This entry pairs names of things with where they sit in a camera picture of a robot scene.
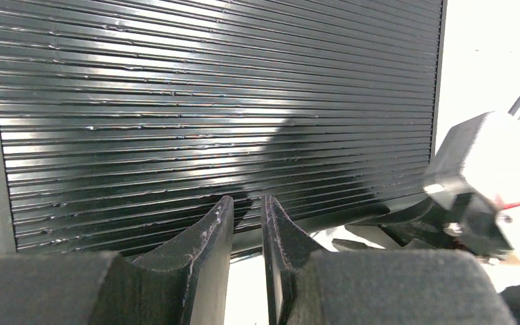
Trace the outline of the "black poker case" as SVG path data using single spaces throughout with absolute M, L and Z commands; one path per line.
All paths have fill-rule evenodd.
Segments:
M 146 252 L 234 199 L 308 231 L 423 199 L 445 1 L 0 1 L 0 253 Z

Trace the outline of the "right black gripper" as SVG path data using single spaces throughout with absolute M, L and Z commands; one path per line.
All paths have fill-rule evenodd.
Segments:
M 345 229 L 385 248 L 432 248 L 505 258 L 511 252 L 498 211 L 478 197 L 457 197 L 447 210 L 428 197 L 400 211 L 349 223 Z

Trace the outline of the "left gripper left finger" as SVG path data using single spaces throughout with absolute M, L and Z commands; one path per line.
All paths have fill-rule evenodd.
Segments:
M 0 255 L 0 324 L 222 324 L 234 202 L 154 250 Z

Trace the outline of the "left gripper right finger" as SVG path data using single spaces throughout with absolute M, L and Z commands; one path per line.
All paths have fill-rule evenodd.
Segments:
M 462 251 L 332 252 L 273 196 L 261 229 L 270 324 L 514 324 L 479 262 Z

